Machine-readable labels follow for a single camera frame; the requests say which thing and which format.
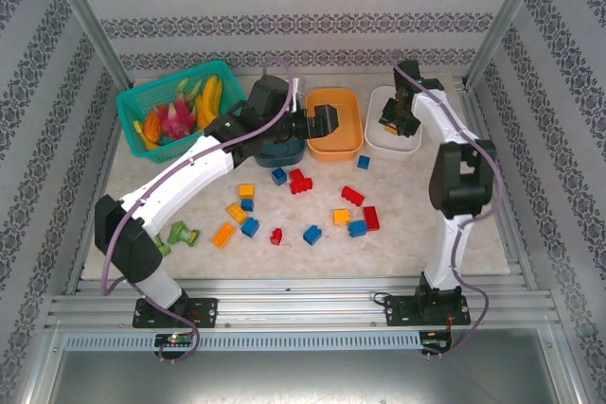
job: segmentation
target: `blue block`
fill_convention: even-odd
[[[360,155],[360,158],[358,158],[358,167],[360,169],[368,169],[368,166],[370,166],[370,158]]]
[[[322,237],[322,230],[318,229],[318,226],[315,224],[305,231],[305,234],[303,234],[303,239],[311,246],[313,246],[313,244],[318,241],[320,237]]]
[[[258,230],[258,221],[254,218],[249,218],[241,227],[242,233],[247,237],[254,237]]]
[[[252,199],[242,199],[242,202],[240,202],[240,207],[245,212],[252,212],[255,210],[255,201]]]
[[[286,172],[284,169],[279,167],[278,169],[272,171],[272,179],[274,179],[274,183],[280,186],[281,184],[286,183]]]
[[[348,231],[350,237],[361,237],[366,235],[368,229],[364,220],[359,220],[351,222],[348,226]]]

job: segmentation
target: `dragon fruit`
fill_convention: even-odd
[[[169,105],[168,109],[158,110],[162,132],[173,141],[189,136],[196,124],[196,109],[189,110],[183,94]]]

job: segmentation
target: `green toy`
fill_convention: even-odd
[[[177,221],[170,227],[170,235],[167,242],[175,244],[177,241],[184,241],[187,245],[193,246],[199,236],[200,231],[198,229],[190,231],[184,222]]]
[[[158,248],[158,251],[160,252],[161,255],[170,254],[170,246],[164,244],[164,242],[162,241],[162,238],[160,238],[160,234],[157,234],[153,238],[153,242],[155,243],[155,246],[156,246],[156,248]]]

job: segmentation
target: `red block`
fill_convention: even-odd
[[[298,181],[303,180],[305,178],[305,176],[303,175],[303,172],[301,172],[301,169],[291,170],[288,173],[288,175],[291,178],[291,182],[298,182]]]
[[[279,246],[280,241],[282,241],[282,229],[279,227],[274,229],[274,232],[272,232],[272,236],[269,238],[269,240],[272,242],[272,244]]]
[[[358,207],[362,205],[362,202],[364,202],[364,196],[356,190],[351,189],[349,186],[345,186],[343,188],[343,191],[341,191],[341,197],[347,199]]]
[[[375,207],[364,207],[364,221],[366,221],[366,229],[369,231],[378,231],[381,229],[379,225],[379,218],[377,217],[377,210]]]
[[[297,180],[291,183],[291,193],[297,194],[303,191],[308,191],[313,188],[313,181],[310,177],[307,179]]]

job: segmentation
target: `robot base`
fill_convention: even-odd
[[[181,298],[169,308],[198,328],[214,328],[217,321],[216,298]],[[133,315],[134,328],[187,328],[187,325],[152,307],[145,298],[136,301]]]
[[[386,295],[383,305],[388,326],[446,325],[449,317],[452,325],[469,325],[472,322],[461,288],[432,289],[424,273],[414,296]]]

